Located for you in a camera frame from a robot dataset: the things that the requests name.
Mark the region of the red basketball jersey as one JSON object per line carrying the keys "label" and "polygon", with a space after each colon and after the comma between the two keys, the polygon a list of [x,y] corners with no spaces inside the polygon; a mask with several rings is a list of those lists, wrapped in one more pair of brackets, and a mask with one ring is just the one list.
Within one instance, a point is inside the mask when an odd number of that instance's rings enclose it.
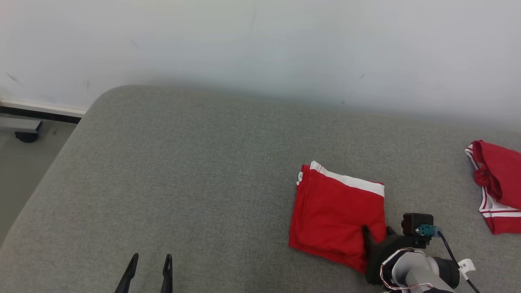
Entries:
{"label": "red basketball jersey", "polygon": [[479,207],[493,235],[521,235],[521,153],[482,140],[465,150],[482,190]]}

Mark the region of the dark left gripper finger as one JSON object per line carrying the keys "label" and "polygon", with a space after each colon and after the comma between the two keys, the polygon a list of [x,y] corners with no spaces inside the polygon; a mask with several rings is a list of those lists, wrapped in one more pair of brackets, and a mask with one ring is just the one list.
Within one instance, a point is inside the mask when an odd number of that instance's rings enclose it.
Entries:
{"label": "dark left gripper finger", "polygon": [[136,268],[138,264],[138,254],[134,254],[128,263],[123,276],[115,289],[115,293],[129,293],[129,287],[131,284],[132,278],[136,273]]}
{"label": "dark left gripper finger", "polygon": [[172,255],[167,254],[162,269],[162,287],[160,293],[173,293],[173,271],[172,271]]}

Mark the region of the red shorts with white trim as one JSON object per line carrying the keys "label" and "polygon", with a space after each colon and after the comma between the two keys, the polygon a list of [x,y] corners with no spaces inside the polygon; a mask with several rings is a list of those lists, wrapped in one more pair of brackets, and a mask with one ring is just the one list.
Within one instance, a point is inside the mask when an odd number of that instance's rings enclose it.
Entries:
{"label": "red shorts with white trim", "polygon": [[385,186],[328,171],[318,162],[302,165],[289,230],[289,247],[364,274],[363,230],[375,242],[386,237]]}

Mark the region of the grey fabric sofa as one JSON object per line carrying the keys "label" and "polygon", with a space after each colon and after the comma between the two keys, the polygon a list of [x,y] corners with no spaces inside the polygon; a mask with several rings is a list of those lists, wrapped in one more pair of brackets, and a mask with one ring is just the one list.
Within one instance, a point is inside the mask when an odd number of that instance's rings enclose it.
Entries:
{"label": "grey fabric sofa", "polygon": [[0,248],[0,293],[379,293],[289,248],[298,172],[385,185],[386,222],[428,213],[482,293],[521,293],[521,235],[492,235],[464,149],[521,152],[521,134],[151,86],[99,97]]}

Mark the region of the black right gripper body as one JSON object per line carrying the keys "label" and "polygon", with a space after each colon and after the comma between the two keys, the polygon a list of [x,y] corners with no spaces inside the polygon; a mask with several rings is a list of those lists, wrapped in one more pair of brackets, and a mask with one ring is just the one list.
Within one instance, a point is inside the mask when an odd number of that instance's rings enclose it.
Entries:
{"label": "black right gripper body", "polygon": [[413,248],[412,242],[403,235],[394,238],[385,238],[371,250],[370,255],[366,255],[367,266],[365,272],[366,281],[369,284],[382,284],[380,278],[380,267],[389,256],[403,248]]}

